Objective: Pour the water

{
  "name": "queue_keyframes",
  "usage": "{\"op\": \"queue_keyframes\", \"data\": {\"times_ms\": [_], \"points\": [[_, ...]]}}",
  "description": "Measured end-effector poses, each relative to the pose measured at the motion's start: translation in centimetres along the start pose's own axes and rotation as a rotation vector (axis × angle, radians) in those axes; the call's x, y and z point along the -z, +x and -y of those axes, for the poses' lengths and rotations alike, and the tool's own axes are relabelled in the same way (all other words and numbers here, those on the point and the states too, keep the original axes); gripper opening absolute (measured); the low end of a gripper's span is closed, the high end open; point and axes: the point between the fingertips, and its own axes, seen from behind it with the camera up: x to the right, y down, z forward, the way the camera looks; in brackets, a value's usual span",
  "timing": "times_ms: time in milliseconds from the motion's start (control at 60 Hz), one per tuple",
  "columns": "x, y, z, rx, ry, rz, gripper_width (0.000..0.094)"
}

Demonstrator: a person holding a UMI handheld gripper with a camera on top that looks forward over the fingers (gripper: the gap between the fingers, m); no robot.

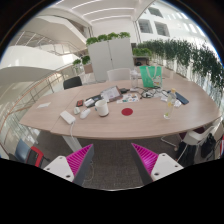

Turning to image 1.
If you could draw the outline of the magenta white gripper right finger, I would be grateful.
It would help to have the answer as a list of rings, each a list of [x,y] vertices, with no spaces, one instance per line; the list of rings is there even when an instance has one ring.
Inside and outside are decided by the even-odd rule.
[[[144,185],[182,169],[168,154],[157,154],[135,143],[132,143],[131,153]]]

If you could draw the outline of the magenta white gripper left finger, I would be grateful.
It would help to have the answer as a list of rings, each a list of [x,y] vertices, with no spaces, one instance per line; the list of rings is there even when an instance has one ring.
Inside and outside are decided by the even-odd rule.
[[[44,170],[82,186],[94,155],[94,145],[87,145],[72,154],[58,156]]]

